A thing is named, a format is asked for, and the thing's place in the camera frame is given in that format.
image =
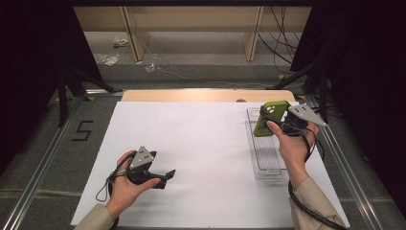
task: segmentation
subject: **hand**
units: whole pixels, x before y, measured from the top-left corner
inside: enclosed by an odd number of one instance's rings
[[[303,137],[291,137],[284,135],[281,128],[273,122],[267,122],[268,127],[278,137],[280,141],[280,153],[284,164],[286,165],[287,173],[290,177],[290,182],[294,190],[309,177],[305,169],[305,158],[307,156],[307,147]],[[306,133],[305,138],[312,147],[315,142],[315,135],[319,132],[313,123],[308,123],[307,128],[311,131]]]
[[[133,150],[126,152],[118,161],[119,165]],[[121,169],[126,169],[129,164],[129,159],[126,160]],[[113,191],[110,197],[110,200],[107,202],[105,207],[110,213],[113,219],[116,219],[120,213],[122,213],[126,208],[131,206],[137,197],[144,191],[157,185],[161,179],[153,178],[141,185],[133,184],[128,180],[126,176],[117,176],[113,184]]]

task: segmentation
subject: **person's left hand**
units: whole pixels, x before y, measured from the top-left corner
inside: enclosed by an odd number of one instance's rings
[[[131,154],[134,150],[126,152],[118,161],[117,165],[119,165],[129,154]],[[120,170],[126,169],[129,164],[129,160],[127,159]],[[110,200],[107,202],[105,207],[107,208],[108,212],[110,213],[113,219],[116,219],[122,211],[126,208],[131,206],[137,197],[143,193],[144,191],[154,187],[157,185],[161,179],[153,178],[141,185],[133,184],[128,178],[124,176],[117,176],[114,184],[113,184],[113,191],[110,197]]]

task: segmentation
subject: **sleeve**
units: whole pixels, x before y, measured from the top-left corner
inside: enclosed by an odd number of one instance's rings
[[[334,206],[331,204],[331,202],[328,200],[326,195],[316,184],[313,178],[309,177],[305,181],[303,181],[294,193],[296,198],[299,199],[302,204],[311,209],[313,212],[342,226],[345,226],[343,220],[338,215]],[[291,198],[289,198],[289,202],[296,230],[331,229],[330,227],[322,224],[317,219],[305,213],[295,204],[295,202]]]
[[[96,204],[76,226],[75,230],[108,230],[113,223],[110,213],[102,204]]]

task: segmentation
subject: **wrist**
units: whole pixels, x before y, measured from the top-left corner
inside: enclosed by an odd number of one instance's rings
[[[110,213],[111,218],[116,219],[120,213],[123,211],[122,208],[120,208],[120,205],[116,205],[113,202],[111,202],[111,199],[107,202],[105,205],[107,208],[107,211]]]
[[[309,177],[305,164],[286,165],[286,169],[294,191]]]

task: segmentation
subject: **aluminum rail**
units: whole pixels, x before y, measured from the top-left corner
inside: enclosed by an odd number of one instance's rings
[[[312,95],[306,95],[306,102],[310,107],[319,106]],[[381,221],[379,220],[370,200],[368,199],[364,189],[356,178],[346,155],[341,151],[340,146],[337,143],[329,126],[320,127],[320,131],[331,150],[335,162],[341,171],[347,186],[350,189],[352,197],[357,204],[365,223],[370,230],[384,229]]]
[[[66,134],[66,130],[68,129],[70,122],[74,117],[81,101],[83,101],[82,97],[74,98],[72,100],[72,104],[70,106],[71,111],[69,112],[64,125],[57,128],[56,134],[54,135],[53,140],[51,141],[50,145],[45,151],[44,156],[39,162],[38,167],[36,168],[33,176],[30,179],[30,182],[28,183],[21,197],[18,199],[13,209],[11,210],[6,224],[3,226],[4,230],[15,230],[18,229],[18,227],[20,226],[24,216],[30,208],[30,205],[34,199],[36,191],[39,188],[39,185],[41,184],[46,172],[48,171],[50,165],[54,160],[56,152],[59,149],[59,146]]]

